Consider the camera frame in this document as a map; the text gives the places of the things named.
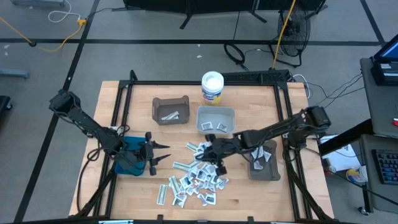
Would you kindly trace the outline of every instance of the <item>yellow cable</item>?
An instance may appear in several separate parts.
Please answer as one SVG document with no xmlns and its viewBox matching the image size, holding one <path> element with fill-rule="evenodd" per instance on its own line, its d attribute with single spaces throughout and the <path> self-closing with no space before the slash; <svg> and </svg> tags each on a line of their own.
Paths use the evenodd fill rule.
<svg viewBox="0 0 398 224">
<path fill-rule="evenodd" d="M 23 34 L 21 34 L 17 29 L 15 29 L 13 26 L 11 26 L 7 21 L 5 21 L 2 17 L 0 17 L 0 21 L 2 21 L 3 23 L 5 23 L 8 27 L 10 27 L 13 31 L 15 31 L 17 34 L 19 34 L 22 38 L 24 38 L 26 41 L 28 41 L 28 43 L 32 43 L 32 41 L 31 40 L 29 40 L 26 36 L 24 36 Z M 40 50 L 43 50 L 43 51 L 45 51 L 45 52 L 57 52 L 58 50 L 60 50 L 62 47 L 63 47 L 63 45 L 65 44 L 65 42 L 69 39 L 69 38 L 71 38 L 71 37 L 73 37 L 74 35 L 76 35 L 77 33 L 79 33 L 79 31 L 81 30 L 81 28 L 84 26 L 84 25 L 86 25 L 86 23 L 87 23 L 87 20 L 85 20 L 85 19 L 78 19 L 77 20 L 77 23 L 79 24 L 79 28 L 76 30 L 76 32 L 74 32 L 72 35 L 70 35 L 69 37 L 67 37 L 65 40 L 63 40 L 63 42 L 62 42 L 62 44 L 59 46 L 59 47 L 57 47 L 56 49 L 54 49 L 54 50 L 49 50 L 49 49 L 45 49 L 45 48 L 43 48 L 43 47 L 38 47 L 38 49 L 40 49 Z"/>
<path fill-rule="evenodd" d="M 287 17 L 286 17 L 284 26 L 282 27 L 282 30 L 280 31 L 279 39 L 278 39 L 278 44 L 276 45 L 276 51 L 275 51 L 274 63 L 272 64 L 272 69 L 274 69 L 274 67 L 275 67 L 276 59 L 277 59 L 277 57 L 278 57 L 278 51 L 279 51 L 280 41 L 282 40 L 282 34 L 283 34 L 284 31 L 285 31 L 285 28 L 286 28 L 286 25 L 287 25 L 287 21 L 289 21 L 289 17 L 290 17 L 290 15 L 291 15 L 292 11 L 293 11 L 294 4 L 295 4 L 295 3 L 296 3 L 296 0 L 293 0 L 292 5 L 291 5 L 291 7 L 290 7 L 290 9 L 289 9 L 289 13 L 287 14 Z"/>
</svg>

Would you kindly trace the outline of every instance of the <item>chair wheel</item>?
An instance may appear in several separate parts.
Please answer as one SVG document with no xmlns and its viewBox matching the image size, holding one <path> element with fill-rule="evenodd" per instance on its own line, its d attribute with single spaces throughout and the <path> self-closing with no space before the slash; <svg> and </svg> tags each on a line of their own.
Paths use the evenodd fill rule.
<svg viewBox="0 0 398 224">
<path fill-rule="evenodd" d="M 10 104 L 10 102 L 7 104 L 6 109 L 7 110 L 11 110 L 12 109 L 12 104 Z"/>
<path fill-rule="evenodd" d="M 369 216 L 369 212 L 366 211 L 365 207 L 359 207 L 358 211 L 362 214 L 362 215 L 366 215 Z"/>
</svg>

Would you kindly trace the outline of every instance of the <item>wooden table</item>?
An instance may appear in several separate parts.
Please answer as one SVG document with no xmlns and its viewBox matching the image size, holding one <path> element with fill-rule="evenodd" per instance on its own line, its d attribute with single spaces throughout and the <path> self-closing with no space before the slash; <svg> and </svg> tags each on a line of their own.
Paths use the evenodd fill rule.
<svg viewBox="0 0 398 224">
<path fill-rule="evenodd" d="M 293 113 L 307 107 L 307 98 L 302 83 L 289 83 L 289 96 Z M 109 126 L 116 99 L 118 82 L 103 82 L 99 93 L 94 119 L 103 126 Z M 188 95 L 190 100 L 190 119 L 187 124 L 159 126 L 151 116 L 152 99 L 159 97 L 180 98 Z M 172 189 L 167 191 L 165 205 L 157 205 L 156 200 L 160 184 L 169 184 L 168 178 L 175 175 L 182 177 L 185 173 L 172 168 L 174 161 L 188 164 L 193 160 L 193 153 L 185 147 L 187 142 L 198 144 L 205 141 L 195 127 L 197 109 L 201 105 L 201 87 L 190 85 L 134 85 L 127 124 L 131 130 L 127 136 L 143 137 L 146 131 L 152 132 L 153 140 L 170 146 L 170 149 L 156 149 L 155 156 L 171 154 L 157 166 L 157 175 L 150 176 L 148 170 L 140 177 L 118 175 L 111 218 L 151 219 L 163 214 L 165 220 L 224 220 L 247 221 L 253 216 L 255 221 L 294 221 L 292 202 L 289 192 L 285 162 L 282 158 L 281 138 L 275 138 L 278 146 L 277 162 L 281 175 L 279 181 L 264 182 L 248 179 L 247 162 L 240 155 L 233 155 L 224 160 L 229 182 L 224 190 L 217 190 L 216 205 L 202 207 L 201 201 L 189 196 L 184 208 L 172 206 L 174 198 Z M 121 120 L 124 102 L 122 101 L 118 122 Z M 221 106 L 235 109 L 235 132 L 246 129 L 261 129 L 278 122 L 273 87 L 269 86 L 226 86 L 223 90 Z M 310 149 L 318 150 L 313 140 L 308 140 Z M 86 153 L 96 148 L 96 140 L 89 139 Z M 312 194 L 324 212 L 333 217 L 329 193 L 326 186 L 320 158 L 315 153 L 301 151 L 305 179 L 308 191 Z M 89 163 L 81 185 L 81 206 L 84 206 L 100 179 L 103 152 L 100 159 Z M 305 217 L 302 195 L 296 188 L 300 207 L 300 216 Z M 101 213 L 104 213 L 108 191 L 102 199 Z M 76 214 L 76 193 L 73 198 L 70 214 Z"/>
</svg>

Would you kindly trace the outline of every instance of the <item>fan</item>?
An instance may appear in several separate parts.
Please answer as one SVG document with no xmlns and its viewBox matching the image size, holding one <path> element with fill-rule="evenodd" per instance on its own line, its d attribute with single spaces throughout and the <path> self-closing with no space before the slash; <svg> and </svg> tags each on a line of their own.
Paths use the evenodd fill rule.
<svg viewBox="0 0 398 224">
<path fill-rule="evenodd" d="M 278 21 L 278 34 L 280 34 L 286 17 L 288 15 L 287 10 L 279 11 L 279 21 Z M 284 54 L 291 57 L 299 57 L 300 63 L 298 65 L 294 65 L 288 62 L 284 62 L 281 60 L 277 60 L 280 63 L 284 63 L 286 65 L 291 65 L 294 68 L 301 66 L 301 54 L 304 51 L 305 47 L 308 44 L 308 40 L 310 38 L 311 31 L 311 23 L 310 19 L 307 17 L 307 11 L 304 11 L 300 4 L 296 4 L 293 8 L 292 13 L 289 16 L 289 20 L 287 21 L 287 25 L 284 33 L 282 34 L 282 42 L 280 45 L 281 50 Z"/>
</svg>

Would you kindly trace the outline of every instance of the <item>monitor screen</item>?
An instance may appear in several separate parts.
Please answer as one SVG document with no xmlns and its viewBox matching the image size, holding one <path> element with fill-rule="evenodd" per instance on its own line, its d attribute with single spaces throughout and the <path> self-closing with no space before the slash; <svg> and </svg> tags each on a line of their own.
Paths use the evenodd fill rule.
<svg viewBox="0 0 398 224">
<path fill-rule="evenodd" d="M 381 54 L 385 58 L 396 58 L 398 59 L 398 42 L 388 48 L 385 52 Z"/>
</svg>

